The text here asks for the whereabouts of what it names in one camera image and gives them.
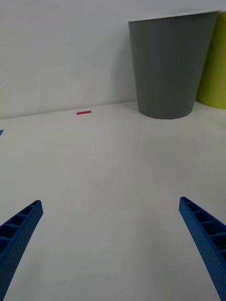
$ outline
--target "blue object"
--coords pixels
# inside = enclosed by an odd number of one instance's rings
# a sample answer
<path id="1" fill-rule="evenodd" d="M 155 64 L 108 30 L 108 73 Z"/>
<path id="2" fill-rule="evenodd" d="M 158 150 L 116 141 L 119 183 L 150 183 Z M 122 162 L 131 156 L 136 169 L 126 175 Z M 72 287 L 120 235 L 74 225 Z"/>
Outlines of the blue object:
<path id="1" fill-rule="evenodd" d="M 185 197 L 180 198 L 179 211 L 220 299 L 226 301 L 226 225 Z"/>
<path id="2" fill-rule="evenodd" d="M 0 226 L 0 301 L 5 297 L 27 244 L 43 215 L 35 201 Z"/>

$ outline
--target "floor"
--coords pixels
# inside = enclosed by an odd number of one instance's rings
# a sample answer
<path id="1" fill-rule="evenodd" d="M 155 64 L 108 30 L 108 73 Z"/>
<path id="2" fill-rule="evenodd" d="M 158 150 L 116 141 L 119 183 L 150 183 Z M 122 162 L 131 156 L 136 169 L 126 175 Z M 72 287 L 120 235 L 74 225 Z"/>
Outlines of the floor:
<path id="1" fill-rule="evenodd" d="M 226 223 L 226 111 L 91 110 L 0 121 L 0 222 L 44 209 L 5 301 L 219 300 L 178 205 Z"/>

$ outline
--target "red tape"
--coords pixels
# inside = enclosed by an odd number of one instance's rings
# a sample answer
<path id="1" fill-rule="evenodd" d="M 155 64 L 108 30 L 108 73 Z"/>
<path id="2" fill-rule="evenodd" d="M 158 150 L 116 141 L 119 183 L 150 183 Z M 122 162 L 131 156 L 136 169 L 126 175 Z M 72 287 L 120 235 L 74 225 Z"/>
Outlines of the red tape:
<path id="1" fill-rule="evenodd" d="M 77 115 L 82 115 L 82 114 L 89 114 L 91 111 L 82 111 L 82 112 L 77 112 Z"/>

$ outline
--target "white wall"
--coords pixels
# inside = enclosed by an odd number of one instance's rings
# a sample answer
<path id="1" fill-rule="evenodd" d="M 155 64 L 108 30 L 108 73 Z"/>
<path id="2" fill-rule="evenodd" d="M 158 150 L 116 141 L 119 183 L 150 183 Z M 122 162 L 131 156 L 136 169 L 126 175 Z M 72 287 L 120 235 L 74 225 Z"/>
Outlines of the white wall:
<path id="1" fill-rule="evenodd" d="M 135 99 L 128 19 L 218 1 L 2 0 L 0 118 Z"/>

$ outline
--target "yellow-green trash can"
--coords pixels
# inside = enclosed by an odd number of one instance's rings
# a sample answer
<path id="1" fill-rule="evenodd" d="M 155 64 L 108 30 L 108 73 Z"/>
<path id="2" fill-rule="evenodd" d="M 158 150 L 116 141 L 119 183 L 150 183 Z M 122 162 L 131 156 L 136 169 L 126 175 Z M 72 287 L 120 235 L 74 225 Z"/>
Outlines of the yellow-green trash can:
<path id="1" fill-rule="evenodd" d="M 220 12 L 197 94 L 202 104 L 226 109 L 226 12 Z"/>

